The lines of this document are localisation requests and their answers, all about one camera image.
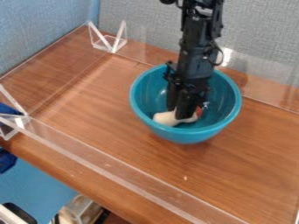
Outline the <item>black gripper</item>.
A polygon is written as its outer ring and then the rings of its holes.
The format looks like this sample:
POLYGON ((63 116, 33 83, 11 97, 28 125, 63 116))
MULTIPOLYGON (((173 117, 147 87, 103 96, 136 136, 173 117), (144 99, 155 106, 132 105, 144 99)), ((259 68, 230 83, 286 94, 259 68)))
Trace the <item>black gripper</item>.
POLYGON ((214 68, 220 64, 222 50, 212 40, 204 45, 187 45, 180 40, 180 53, 176 63, 168 61, 163 78, 167 86, 167 109, 175 110, 175 118, 190 118, 208 98, 208 79, 214 68))

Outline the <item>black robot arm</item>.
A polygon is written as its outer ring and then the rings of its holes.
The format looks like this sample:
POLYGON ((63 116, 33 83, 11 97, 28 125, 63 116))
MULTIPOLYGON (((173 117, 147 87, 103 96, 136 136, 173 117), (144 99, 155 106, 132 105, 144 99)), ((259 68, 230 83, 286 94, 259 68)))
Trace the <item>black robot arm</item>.
POLYGON ((167 109, 176 120, 190 119, 208 100, 210 78, 222 50, 215 41, 223 28, 224 0, 160 0, 181 10, 181 39, 177 63, 168 61, 164 79, 167 109))

